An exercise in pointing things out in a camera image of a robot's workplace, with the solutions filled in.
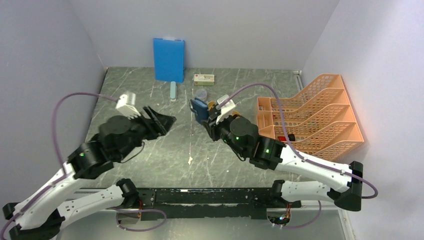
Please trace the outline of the dark blue card holder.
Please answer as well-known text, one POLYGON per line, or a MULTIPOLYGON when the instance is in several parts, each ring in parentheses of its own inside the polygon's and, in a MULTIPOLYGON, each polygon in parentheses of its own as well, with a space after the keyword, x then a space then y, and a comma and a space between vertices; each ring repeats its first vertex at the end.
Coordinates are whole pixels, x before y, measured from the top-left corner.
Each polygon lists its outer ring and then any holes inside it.
POLYGON ((194 118, 199 124, 209 118, 208 105, 197 97, 190 100, 190 110, 194 113, 194 118))

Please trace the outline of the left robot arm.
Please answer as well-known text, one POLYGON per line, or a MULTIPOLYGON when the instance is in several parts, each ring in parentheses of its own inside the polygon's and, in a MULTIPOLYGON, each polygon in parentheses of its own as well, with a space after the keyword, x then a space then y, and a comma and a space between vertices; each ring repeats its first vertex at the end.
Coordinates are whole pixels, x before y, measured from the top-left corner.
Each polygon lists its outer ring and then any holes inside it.
POLYGON ((144 107, 146 115, 115 115, 98 127, 89 141, 71 153, 63 168, 41 189, 22 202, 7 203, 4 230, 13 240, 50 240, 63 228, 81 218, 108 208, 127 209, 140 202, 139 192, 129 178, 105 190, 69 200, 69 196, 91 180, 113 169, 145 141, 165 136, 176 117, 144 107))

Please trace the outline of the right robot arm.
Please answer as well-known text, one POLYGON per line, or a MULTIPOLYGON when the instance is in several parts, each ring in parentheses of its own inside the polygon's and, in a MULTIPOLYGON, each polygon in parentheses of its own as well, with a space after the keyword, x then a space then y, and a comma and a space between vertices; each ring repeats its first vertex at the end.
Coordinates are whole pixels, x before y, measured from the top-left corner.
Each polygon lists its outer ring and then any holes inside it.
POLYGON ((209 137, 222 140, 243 161, 263 170, 291 172, 309 179, 275 180, 269 197, 275 207, 296 201, 326 201, 347 211, 362 209, 362 163, 336 163, 295 151, 282 141, 260 135, 258 126, 239 114, 222 117, 215 106, 208 114, 201 125, 209 137))

